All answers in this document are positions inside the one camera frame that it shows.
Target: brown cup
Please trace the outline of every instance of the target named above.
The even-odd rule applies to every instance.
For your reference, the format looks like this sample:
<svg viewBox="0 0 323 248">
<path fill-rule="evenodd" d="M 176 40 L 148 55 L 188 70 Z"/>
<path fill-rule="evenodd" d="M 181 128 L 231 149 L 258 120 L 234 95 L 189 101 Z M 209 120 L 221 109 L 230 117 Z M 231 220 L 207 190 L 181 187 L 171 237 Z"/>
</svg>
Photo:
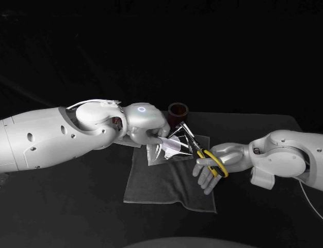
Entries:
<svg viewBox="0 0 323 248">
<path fill-rule="evenodd" d="M 184 103 L 175 102 L 169 105 L 168 123 L 171 126 L 171 130 L 173 130 L 175 127 L 181 124 L 181 122 L 186 120 L 188 113 L 189 113 L 189 108 Z"/>
</svg>

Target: scissors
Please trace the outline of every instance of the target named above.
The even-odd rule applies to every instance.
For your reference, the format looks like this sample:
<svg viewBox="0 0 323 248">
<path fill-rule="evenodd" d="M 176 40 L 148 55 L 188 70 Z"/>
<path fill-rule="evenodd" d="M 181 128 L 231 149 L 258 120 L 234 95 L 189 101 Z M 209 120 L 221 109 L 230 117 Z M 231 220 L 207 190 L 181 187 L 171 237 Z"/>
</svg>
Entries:
<svg viewBox="0 0 323 248">
<path fill-rule="evenodd" d="M 214 177 L 218 177 L 218 175 L 221 175 L 222 177 L 228 177 L 228 171 L 227 171 L 227 168 L 222 164 L 222 162 L 220 161 L 220 159 L 215 157 L 215 155 L 201 147 L 201 143 L 197 141 L 197 138 L 195 138 L 195 135 L 189 129 L 189 127 L 186 126 L 186 123 L 182 122 L 181 123 L 181 126 L 184 127 L 185 131 L 186 131 L 186 134 L 188 134 L 188 137 L 191 138 L 192 140 L 192 143 L 194 143 L 194 146 L 198 150 L 198 155 L 202 159 L 205 158 L 212 158 L 214 161 L 217 162 L 217 164 L 220 165 L 220 167 L 217 166 L 208 166 L 211 172 L 212 172 L 212 175 Z"/>
</svg>

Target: table surface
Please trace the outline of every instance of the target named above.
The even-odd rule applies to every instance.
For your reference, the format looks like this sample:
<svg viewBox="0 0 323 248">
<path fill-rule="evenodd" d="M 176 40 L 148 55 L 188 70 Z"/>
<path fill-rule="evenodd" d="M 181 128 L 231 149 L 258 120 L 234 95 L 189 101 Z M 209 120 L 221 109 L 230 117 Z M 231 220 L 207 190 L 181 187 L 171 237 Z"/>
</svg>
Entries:
<svg viewBox="0 0 323 248">
<path fill-rule="evenodd" d="M 300 131 L 283 115 L 189 113 L 195 134 L 248 144 L 270 132 Z M 218 214 L 171 205 L 123 203 L 133 148 L 113 144 L 41 170 L 15 172 L 0 189 L 0 247 L 124 247 L 165 237 L 205 237 L 256 247 L 323 247 L 323 220 L 299 182 L 273 190 L 250 183 L 250 169 L 215 188 Z M 306 187 L 323 210 L 323 192 Z"/>
</svg>

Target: clear plastic sheet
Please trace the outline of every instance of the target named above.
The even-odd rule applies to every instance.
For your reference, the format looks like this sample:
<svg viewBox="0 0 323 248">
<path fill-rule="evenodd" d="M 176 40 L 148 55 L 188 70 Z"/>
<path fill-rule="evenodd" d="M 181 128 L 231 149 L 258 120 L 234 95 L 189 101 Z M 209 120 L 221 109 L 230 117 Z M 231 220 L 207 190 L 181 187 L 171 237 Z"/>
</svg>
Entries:
<svg viewBox="0 0 323 248">
<path fill-rule="evenodd" d="M 194 148 L 184 128 L 178 125 L 163 144 L 148 145 L 149 166 L 194 159 Z"/>
</svg>

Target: cloth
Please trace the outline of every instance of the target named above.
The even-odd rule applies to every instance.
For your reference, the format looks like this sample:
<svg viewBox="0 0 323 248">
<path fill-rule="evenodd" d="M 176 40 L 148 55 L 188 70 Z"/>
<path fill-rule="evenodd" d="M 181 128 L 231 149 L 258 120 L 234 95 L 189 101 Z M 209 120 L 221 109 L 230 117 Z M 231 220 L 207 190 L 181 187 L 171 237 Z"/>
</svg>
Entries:
<svg viewBox="0 0 323 248">
<path fill-rule="evenodd" d="M 197 139 L 209 149 L 211 138 L 197 135 Z M 205 195 L 198 177 L 194 177 L 198 157 L 194 149 L 192 160 L 149 166 L 146 146 L 135 148 L 124 202 L 143 204 L 179 202 L 189 210 L 217 213 L 214 192 Z"/>
</svg>

